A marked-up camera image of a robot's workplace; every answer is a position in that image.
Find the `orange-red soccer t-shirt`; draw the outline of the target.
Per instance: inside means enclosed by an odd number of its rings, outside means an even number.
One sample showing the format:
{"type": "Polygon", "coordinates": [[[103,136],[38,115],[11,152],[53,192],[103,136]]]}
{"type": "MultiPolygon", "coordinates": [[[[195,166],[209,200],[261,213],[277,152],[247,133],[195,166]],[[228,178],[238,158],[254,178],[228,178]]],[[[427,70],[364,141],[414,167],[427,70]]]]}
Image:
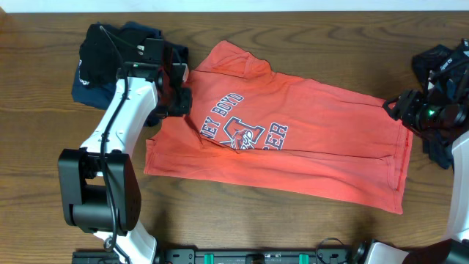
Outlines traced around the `orange-red soccer t-shirt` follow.
{"type": "Polygon", "coordinates": [[[191,112],[146,142],[148,175],[291,191],[402,213],[412,133],[370,95],[273,71],[227,41],[188,77],[191,112]]]}

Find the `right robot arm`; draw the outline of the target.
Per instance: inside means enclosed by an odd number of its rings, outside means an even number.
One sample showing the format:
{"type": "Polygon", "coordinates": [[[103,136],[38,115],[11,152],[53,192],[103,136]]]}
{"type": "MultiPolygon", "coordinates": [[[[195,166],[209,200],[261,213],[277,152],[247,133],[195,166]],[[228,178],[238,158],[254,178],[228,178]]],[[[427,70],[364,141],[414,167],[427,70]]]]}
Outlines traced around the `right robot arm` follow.
{"type": "Polygon", "coordinates": [[[383,108],[422,139],[436,139],[440,134],[448,141],[454,179],[446,233],[437,243],[408,250],[379,241],[363,243],[351,262],[468,264],[468,99],[438,101],[422,92],[406,90],[386,100],[383,108]]]}

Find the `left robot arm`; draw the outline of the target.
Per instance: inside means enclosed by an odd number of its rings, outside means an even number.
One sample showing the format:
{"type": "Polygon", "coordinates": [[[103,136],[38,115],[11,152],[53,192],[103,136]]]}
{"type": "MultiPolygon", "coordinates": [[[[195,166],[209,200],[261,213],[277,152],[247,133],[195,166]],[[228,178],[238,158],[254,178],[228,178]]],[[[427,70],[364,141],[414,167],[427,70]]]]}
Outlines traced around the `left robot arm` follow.
{"type": "Polygon", "coordinates": [[[147,38],[139,58],[122,62],[117,88],[99,125],[58,158],[64,220],[103,241],[101,252],[74,252],[73,263],[163,263],[158,242],[140,221],[141,192],[131,162],[149,116],[182,117],[192,97],[188,66],[162,39],[147,38]]]}

